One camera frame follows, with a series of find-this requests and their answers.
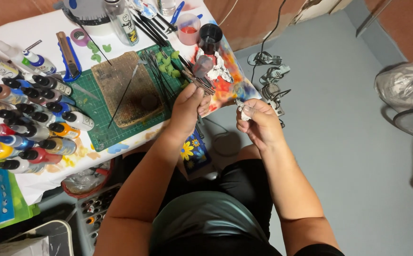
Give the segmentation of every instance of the pink cup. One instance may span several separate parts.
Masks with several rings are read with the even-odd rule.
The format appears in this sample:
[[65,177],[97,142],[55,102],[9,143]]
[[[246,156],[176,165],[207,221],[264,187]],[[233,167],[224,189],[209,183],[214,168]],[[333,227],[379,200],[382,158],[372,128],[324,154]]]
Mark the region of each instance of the pink cup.
[[191,46],[197,44],[199,40],[200,19],[194,14],[185,13],[178,17],[178,39],[184,45]]

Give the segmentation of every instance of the roll of tape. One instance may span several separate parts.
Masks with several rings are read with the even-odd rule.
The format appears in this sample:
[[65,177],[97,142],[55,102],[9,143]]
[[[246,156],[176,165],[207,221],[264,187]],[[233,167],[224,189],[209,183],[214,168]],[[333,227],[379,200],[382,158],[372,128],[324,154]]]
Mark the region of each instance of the roll of tape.
[[78,46],[86,46],[90,41],[90,37],[88,37],[85,30],[77,28],[71,32],[71,40]]

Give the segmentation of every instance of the power cord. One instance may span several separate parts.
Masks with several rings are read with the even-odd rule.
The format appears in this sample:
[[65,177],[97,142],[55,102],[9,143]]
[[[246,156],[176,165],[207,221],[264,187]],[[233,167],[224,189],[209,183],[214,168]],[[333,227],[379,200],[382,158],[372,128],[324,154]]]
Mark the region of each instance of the power cord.
[[222,156],[222,157],[232,157],[232,156],[236,156],[236,155],[240,152],[240,150],[238,150],[237,152],[230,153],[230,154],[225,154],[225,153],[222,153],[222,152],[220,152],[219,150],[217,150],[217,148],[215,147],[215,143],[217,142],[217,140],[218,140],[219,138],[228,136],[228,135],[230,134],[229,130],[227,130],[225,127],[223,127],[222,125],[216,123],[215,121],[213,121],[213,120],[211,120],[211,119],[209,119],[209,118],[203,118],[203,119],[204,119],[204,120],[207,120],[207,121],[209,121],[209,122],[211,122],[211,123],[213,123],[213,124],[215,124],[215,125],[217,125],[217,126],[219,126],[219,127],[221,127],[221,128],[225,131],[224,133],[218,133],[218,134],[214,135],[213,138],[211,139],[211,147],[212,147],[213,150],[216,152],[216,154],[218,154],[218,155],[220,155],[220,156]]
[[227,13],[226,17],[221,21],[221,23],[219,23],[218,26],[221,26],[221,24],[227,19],[227,17],[229,16],[229,14],[232,12],[233,8],[235,8],[235,5],[237,4],[238,0],[235,1],[235,3],[232,6],[232,9],[230,9],[229,13]]
[[[262,53],[263,53],[263,44],[265,43],[266,39],[270,38],[271,34],[278,28],[279,19],[281,18],[281,9],[283,8],[283,5],[284,5],[284,3],[286,3],[286,1],[287,1],[287,0],[284,0],[283,3],[281,4],[281,6],[279,7],[279,11],[278,11],[278,21],[276,22],[276,26],[275,26],[274,29],[270,32],[270,34],[268,34],[268,36],[267,36],[265,39],[263,39],[262,48],[261,48],[261,50],[260,50],[260,53],[258,53],[258,54],[256,55],[256,59],[254,59],[254,60],[256,61],[256,64],[257,64],[258,61],[259,61],[260,63],[263,63],[263,62],[260,60],[260,55],[262,55]],[[251,83],[252,83],[252,81],[254,80],[254,72],[255,72],[255,70],[256,70],[256,67],[257,67],[257,65],[255,65],[255,66],[253,67],[253,69],[252,69]]]

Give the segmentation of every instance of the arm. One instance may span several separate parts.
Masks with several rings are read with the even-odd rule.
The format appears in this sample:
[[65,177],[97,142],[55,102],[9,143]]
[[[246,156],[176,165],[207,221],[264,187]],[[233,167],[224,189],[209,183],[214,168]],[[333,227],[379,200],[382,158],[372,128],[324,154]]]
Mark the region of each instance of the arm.
[[257,99],[245,104],[248,106],[244,111],[252,121],[241,120],[237,112],[237,128],[247,133],[259,149],[281,221],[287,256],[317,243],[339,249],[317,194],[296,163],[274,110]]
[[148,255],[152,222],[166,193],[180,149],[194,131],[197,114],[208,110],[211,97],[194,84],[173,106],[167,129],[129,175],[101,224],[95,256]]

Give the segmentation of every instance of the black shorts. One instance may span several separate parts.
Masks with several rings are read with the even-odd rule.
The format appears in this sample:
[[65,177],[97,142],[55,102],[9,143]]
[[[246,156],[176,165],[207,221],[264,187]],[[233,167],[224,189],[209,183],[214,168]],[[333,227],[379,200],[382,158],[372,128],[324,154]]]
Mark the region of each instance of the black shorts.
[[[145,154],[145,152],[140,152],[126,156],[123,160],[124,171],[130,174]],[[214,181],[205,180],[201,183],[188,182],[180,170],[175,167],[159,211],[176,197],[196,191],[219,191],[231,195],[254,215],[266,237],[270,238],[273,200],[261,159],[235,162],[224,168],[221,177]]]

